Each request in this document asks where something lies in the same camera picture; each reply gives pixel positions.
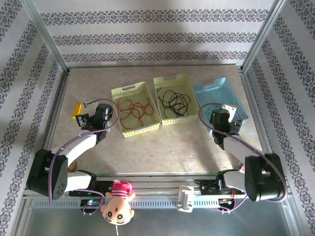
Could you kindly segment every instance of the yellow object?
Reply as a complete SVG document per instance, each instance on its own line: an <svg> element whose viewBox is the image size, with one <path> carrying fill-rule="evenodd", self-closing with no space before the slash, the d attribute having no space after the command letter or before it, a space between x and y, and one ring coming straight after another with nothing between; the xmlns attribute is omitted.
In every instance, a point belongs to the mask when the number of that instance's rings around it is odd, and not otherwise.
<svg viewBox="0 0 315 236"><path fill-rule="evenodd" d="M157 96L157 107L162 119L162 125L183 123L187 121L194 121L197 119L199 106L190 83L189 75L177 74L174 76L155 78L154 87ZM163 95L167 90L186 94L190 97L191 100L188 104L188 116L176 117L176 114L173 113L170 109L165 109L164 114L164 108L158 96L163 98Z"/></svg>
<svg viewBox="0 0 315 236"><path fill-rule="evenodd" d="M82 104L81 103L75 104L74 111L73 111L73 114L72 114L72 118L75 119L75 116L80 115L81 114L81 110L82 110Z"/></svg>
<svg viewBox="0 0 315 236"><path fill-rule="evenodd" d="M119 127L120 130L125 138L136 135L136 134L141 134L144 132L148 132L151 130L158 129L159 124L161 123L161 119L158 115L158 110L156 105L154 104L154 101L152 99L152 95L149 91L149 87L146 82L141 82L137 83L134 85L129 85L125 86L122 88L116 88L112 90L112 97L113 101L118 104L118 101L123 102L127 99L130 99L133 103L139 102L142 105L145 105L148 103L149 99L149 104L153 108L153 114L152 115L144 115L142 117L142 122L144 124L143 127L138 122L138 119L135 118L133 115L130 115L126 119L123 119L123 124L126 128L132 127L134 128L133 130L130 129L125 129L121 122L119 121ZM130 103L123 103L121 104L121 109L128 109Z"/></svg>

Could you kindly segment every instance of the patterned wallpaper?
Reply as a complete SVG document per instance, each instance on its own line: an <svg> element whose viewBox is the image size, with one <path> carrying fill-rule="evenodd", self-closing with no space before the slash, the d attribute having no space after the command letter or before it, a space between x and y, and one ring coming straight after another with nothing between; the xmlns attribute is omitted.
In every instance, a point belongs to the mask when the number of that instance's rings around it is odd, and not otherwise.
<svg viewBox="0 0 315 236"><path fill-rule="evenodd" d="M273 0L35 0L68 67L241 65Z"/></svg>
<svg viewBox="0 0 315 236"><path fill-rule="evenodd" d="M0 236L10 235L61 72L19 1L0 0Z"/></svg>
<svg viewBox="0 0 315 236"><path fill-rule="evenodd" d="M314 15L313 0L288 1L247 72L306 235L315 235Z"/></svg>

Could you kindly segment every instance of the beige table surface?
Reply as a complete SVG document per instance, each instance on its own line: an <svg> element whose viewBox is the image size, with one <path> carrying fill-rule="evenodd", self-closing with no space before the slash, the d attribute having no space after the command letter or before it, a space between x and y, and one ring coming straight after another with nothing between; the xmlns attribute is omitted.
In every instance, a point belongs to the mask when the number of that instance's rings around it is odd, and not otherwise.
<svg viewBox="0 0 315 236"><path fill-rule="evenodd" d="M74 105L96 98L112 98L111 90L138 82L147 82L156 103L153 78L187 73L192 85L229 79L245 109L250 113L237 67L164 66L72 69L59 115L52 148L60 146L80 131L72 118ZM252 118L240 132L242 138L261 149ZM106 139L77 158L78 168L95 174L208 172L236 168L238 159L220 149L199 119L162 126L158 130L124 138L119 126Z"/></svg>

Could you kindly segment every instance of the red cable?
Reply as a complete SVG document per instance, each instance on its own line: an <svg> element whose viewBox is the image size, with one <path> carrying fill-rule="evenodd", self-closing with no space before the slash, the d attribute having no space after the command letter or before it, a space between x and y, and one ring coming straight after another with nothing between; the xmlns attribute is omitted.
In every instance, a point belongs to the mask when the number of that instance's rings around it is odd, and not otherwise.
<svg viewBox="0 0 315 236"><path fill-rule="evenodd" d="M118 106L119 106L119 107L120 107L120 105L121 105L122 103L124 103L124 102L126 102L126 101L130 102L129 108L127 108L127 109L120 109L120 111L121 111L122 113L127 114L126 117L120 118L120 122L121 122L123 128L125 128L125 129L131 129L131 130L132 130L132 128L127 128L127 127L125 127L124 124L123 124L123 119L126 119L126 118L129 117L130 115L133 115L135 118L137 118L138 123L140 124L141 127L143 127L143 126L144 126L144 123L143 123L143 121L141 120L142 117L143 117L144 115L149 115L149 116L151 116L151 115L153 115L153 113L154 113L153 107L150 105L150 100L149 100L149 98L147 98L147 99L148 99L148 103L147 103L145 106L143 106L143 105L142 105L141 103L139 103L139 102L133 103L130 99L126 99L126 100L124 100L124 101L122 101L122 102L120 103L120 99L121 99L121 98L119 98L119 100L118 100ZM147 110L147 107L150 107L150 108L152 109L152 113L150 113L150 114L147 113L147 111L146 111L146 110ZM137 108L141 108L141 109L142 109L142 115L141 115L140 111L139 111Z"/></svg>

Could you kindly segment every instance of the plush doll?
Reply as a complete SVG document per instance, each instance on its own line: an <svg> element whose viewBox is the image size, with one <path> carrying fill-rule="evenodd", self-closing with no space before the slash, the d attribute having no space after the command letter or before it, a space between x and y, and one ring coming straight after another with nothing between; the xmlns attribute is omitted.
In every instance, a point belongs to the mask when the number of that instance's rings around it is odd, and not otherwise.
<svg viewBox="0 0 315 236"><path fill-rule="evenodd" d="M105 194L111 200L100 208L106 221L113 225L124 225L131 220L134 210L131 210L129 202L136 196L131 190L132 186L128 181L114 180L112 193Z"/></svg>

